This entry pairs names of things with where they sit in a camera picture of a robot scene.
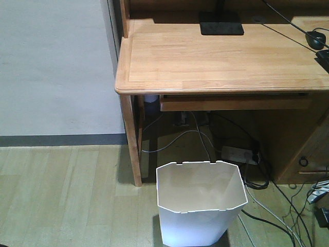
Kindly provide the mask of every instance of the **white wall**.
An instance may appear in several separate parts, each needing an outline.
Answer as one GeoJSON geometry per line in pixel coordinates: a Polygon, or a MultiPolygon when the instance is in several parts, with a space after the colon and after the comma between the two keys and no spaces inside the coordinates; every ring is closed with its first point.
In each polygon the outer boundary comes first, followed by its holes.
{"type": "Polygon", "coordinates": [[[124,132],[105,3],[1,1],[0,136],[124,132]]]}

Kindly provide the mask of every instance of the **desk top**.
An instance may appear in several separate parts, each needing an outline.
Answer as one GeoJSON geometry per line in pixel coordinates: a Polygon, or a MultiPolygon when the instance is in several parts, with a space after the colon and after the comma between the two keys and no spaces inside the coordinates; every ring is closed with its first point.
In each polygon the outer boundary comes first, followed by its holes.
{"type": "MultiPolygon", "coordinates": [[[[230,94],[328,91],[329,74],[305,35],[270,12],[241,13],[243,36],[203,36],[197,12],[152,12],[130,19],[122,39],[119,94],[230,94]],[[271,24],[254,24],[252,16],[271,24]]],[[[307,31],[329,16],[295,14],[307,31]]]]}

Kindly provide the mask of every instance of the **plastic bin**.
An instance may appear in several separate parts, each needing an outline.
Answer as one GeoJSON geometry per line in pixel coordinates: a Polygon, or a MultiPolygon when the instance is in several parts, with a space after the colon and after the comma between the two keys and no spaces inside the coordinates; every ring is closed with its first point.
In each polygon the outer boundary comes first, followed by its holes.
{"type": "Polygon", "coordinates": [[[230,163],[171,162],[156,176],[162,241],[171,247],[216,243],[248,202],[230,163]]]}

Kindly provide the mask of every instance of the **black device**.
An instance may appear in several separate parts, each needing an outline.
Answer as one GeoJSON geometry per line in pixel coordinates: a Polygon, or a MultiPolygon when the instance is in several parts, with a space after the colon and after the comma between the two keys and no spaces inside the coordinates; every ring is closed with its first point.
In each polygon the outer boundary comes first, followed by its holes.
{"type": "Polygon", "coordinates": [[[329,73],[329,50],[320,50],[316,55],[317,62],[329,73]]]}
{"type": "Polygon", "coordinates": [[[306,37],[306,41],[308,43],[308,45],[315,49],[315,50],[322,50],[324,48],[324,45],[321,44],[319,41],[321,41],[322,43],[325,44],[325,35],[323,33],[320,32],[316,32],[316,31],[310,31],[307,32],[309,35],[305,35],[306,37]]]}
{"type": "Polygon", "coordinates": [[[315,211],[315,217],[320,227],[329,227],[329,210],[322,207],[315,211]]]}
{"type": "Polygon", "coordinates": [[[233,11],[224,10],[225,0],[217,0],[215,11],[200,12],[202,35],[243,35],[240,17],[233,11]]]}

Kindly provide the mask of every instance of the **floor board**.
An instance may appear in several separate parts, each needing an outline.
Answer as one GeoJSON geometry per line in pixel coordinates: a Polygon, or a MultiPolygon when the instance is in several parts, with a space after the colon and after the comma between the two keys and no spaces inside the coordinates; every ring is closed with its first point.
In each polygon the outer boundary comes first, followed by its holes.
{"type": "MultiPolygon", "coordinates": [[[[176,135],[160,138],[158,146],[176,135]]],[[[175,153],[189,157],[194,150],[193,158],[204,156],[203,151],[199,154],[196,151],[200,149],[198,142],[199,137],[194,133],[180,139],[166,152],[156,154],[156,166],[175,159],[175,153]]],[[[149,159],[153,160],[152,155],[143,154],[142,165],[149,159]]],[[[148,166],[142,169],[144,176],[150,172],[148,166]]],[[[296,189],[280,187],[291,196],[300,185],[296,189]]],[[[294,198],[298,209],[303,206],[308,189],[309,185],[305,185],[294,198]]],[[[278,216],[288,213],[288,204],[273,186],[252,193],[278,216]]],[[[245,210],[274,221],[250,198],[245,210]]],[[[292,246],[280,230],[243,214],[241,218],[256,246],[292,246]]],[[[329,232],[318,227],[312,207],[306,207],[303,218],[314,246],[327,246],[329,232]]],[[[292,225],[290,216],[286,221],[292,225]]],[[[309,246],[304,231],[302,236],[309,246]]],[[[238,218],[229,228],[229,238],[233,247],[252,246],[238,218]]],[[[140,188],[133,185],[126,145],[0,148],[0,243],[10,247],[164,246],[156,184],[149,181],[140,188]]]]}

